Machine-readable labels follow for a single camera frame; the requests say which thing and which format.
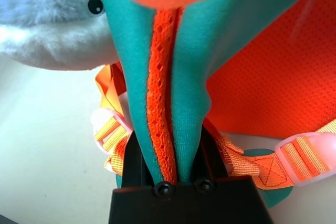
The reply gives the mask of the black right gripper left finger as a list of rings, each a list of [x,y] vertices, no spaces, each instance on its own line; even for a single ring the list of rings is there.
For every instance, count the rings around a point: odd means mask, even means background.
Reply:
[[[135,132],[132,132],[124,153],[122,187],[154,186]]]

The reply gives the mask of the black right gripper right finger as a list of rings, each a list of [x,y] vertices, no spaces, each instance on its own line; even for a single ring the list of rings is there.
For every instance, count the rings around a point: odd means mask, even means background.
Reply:
[[[202,126],[201,139],[193,162],[193,182],[204,179],[216,181],[228,177],[214,138],[205,126]]]

